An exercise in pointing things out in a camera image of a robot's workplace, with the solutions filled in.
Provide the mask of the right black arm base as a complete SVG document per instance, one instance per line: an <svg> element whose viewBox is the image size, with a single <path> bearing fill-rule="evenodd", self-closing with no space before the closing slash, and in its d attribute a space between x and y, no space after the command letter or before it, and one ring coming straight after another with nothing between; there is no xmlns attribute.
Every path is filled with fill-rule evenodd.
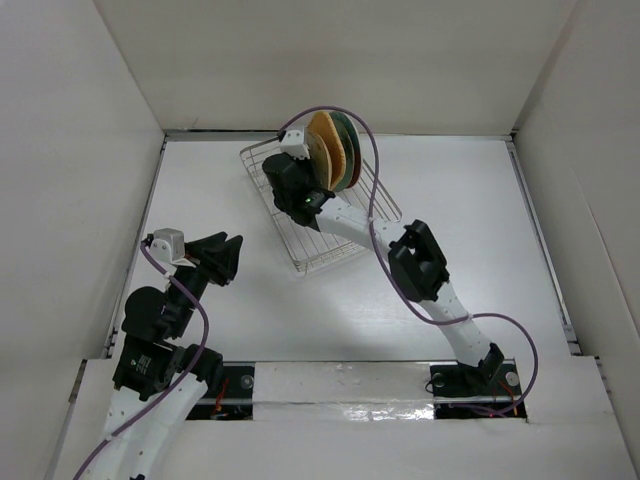
<svg viewBox="0 0 640 480"><path fill-rule="evenodd" d="M432 395L436 420L527 418L514 359L507 359L486 385L473 386L455 362L429 365L425 391Z"/></svg>

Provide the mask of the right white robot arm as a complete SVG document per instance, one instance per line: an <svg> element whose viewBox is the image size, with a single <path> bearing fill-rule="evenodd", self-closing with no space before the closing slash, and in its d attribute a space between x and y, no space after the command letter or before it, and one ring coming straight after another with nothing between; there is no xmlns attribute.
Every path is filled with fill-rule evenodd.
<svg viewBox="0 0 640 480"><path fill-rule="evenodd" d="M275 206L296 224L374 252L401 298L421 308L428 315L426 321L448 340L456 360L450 379L457 383L460 396L481 395L497 383L504 355L458 299L445 256L426 223L374 219L320 187L309 161L286 153L269 156L262 170Z"/></svg>

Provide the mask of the square woven bamboo tray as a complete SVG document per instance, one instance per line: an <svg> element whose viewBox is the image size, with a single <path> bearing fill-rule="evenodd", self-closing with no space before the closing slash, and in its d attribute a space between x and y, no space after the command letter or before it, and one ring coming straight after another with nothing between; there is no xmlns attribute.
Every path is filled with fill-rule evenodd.
<svg viewBox="0 0 640 480"><path fill-rule="evenodd" d="M306 131L317 133L325 142L332 161L331 190L339 192L347 173L347 156L338 129L327 111L317 111L311 117Z"/></svg>

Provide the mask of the beige bird pattern plate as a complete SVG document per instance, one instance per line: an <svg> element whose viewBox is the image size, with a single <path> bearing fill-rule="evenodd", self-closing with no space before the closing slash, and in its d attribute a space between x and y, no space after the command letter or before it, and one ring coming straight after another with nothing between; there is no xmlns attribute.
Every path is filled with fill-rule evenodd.
<svg viewBox="0 0 640 480"><path fill-rule="evenodd" d="M324 140L315 132L306 132L309 160L319 185L331 190L332 161Z"/></svg>

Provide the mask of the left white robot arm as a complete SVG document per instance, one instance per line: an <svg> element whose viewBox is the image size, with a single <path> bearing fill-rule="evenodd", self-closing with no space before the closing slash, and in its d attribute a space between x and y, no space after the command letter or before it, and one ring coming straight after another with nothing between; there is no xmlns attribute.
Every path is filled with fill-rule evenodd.
<svg viewBox="0 0 640 480"><path fill-rule="evenodd" d="M123 346L100 443L77 479L151 479L189 413L225 388L222 354L207 348L210 320L201 298L210 285L235 279L243 238L225 232L187 242L164 228L140 243L164 289L129 294Z"/></svg>

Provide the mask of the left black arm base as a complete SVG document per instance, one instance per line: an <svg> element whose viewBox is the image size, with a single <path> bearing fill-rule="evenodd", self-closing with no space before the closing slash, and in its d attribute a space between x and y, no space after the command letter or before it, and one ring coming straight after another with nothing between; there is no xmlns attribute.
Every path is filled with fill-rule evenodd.
<svg viewBox="0 0 640 480"><path fill-rule="evenodd" d="M244 421L253 418L255 364L225 363L215 390L205 394L187 416L191 421Z"/></svg>

